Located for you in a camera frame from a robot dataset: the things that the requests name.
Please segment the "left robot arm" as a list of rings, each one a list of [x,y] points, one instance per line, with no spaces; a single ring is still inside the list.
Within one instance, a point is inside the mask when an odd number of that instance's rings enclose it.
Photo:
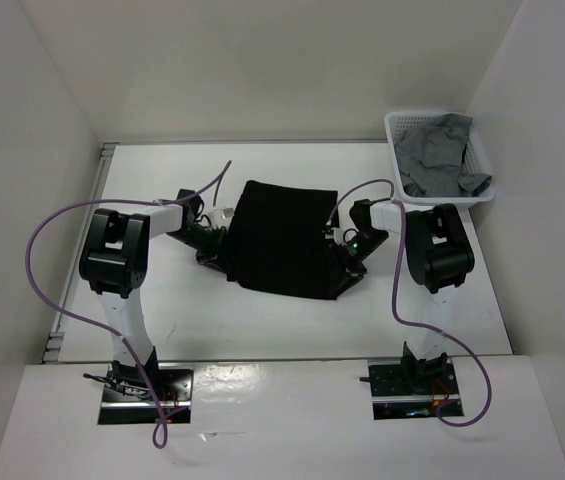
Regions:
[[[93,213],[79,274],[96,294],[113,330],[112,384],[125,386],[142,400],[160,390],[157,352],[147,333],[141,303],[150,241],[169,236],[193,248],[198,263],[225,272],[220,247],[232,216],[232,209],[205,213],[203,200],[185,189],[178,192],[175,203],[161,201],[138,213],[106,208]]]

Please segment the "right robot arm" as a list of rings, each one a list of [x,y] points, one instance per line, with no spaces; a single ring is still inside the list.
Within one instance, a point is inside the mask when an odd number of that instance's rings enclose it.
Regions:
[[[398,385],[420,394],[446,378],[447,345],[460,347],[471,359],[475,352],[449,332],[452,303],[475,266],[470,245],[457,208],[442,204],[427,210],[409,211],[396,200],[358,200],[349,211],[356,234],[347,240],[332,230],[332,244],[344,271],[357,278],[362,262],[391,233],[398,236],[398,257],[391,290],[391,313],[398,324],[408,329],[403,344],[399,372],[372,376],[372,382]],[[421,288],[421,313],[407,319],[398,311],[402,267]]]

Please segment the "black skirt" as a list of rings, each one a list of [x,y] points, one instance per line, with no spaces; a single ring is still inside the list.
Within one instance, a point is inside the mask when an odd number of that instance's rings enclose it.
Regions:
[[[324,234],[335,190],[246,182],[222,244],[227,279],[278,295],[335,300],[362,278],[346,271]]]

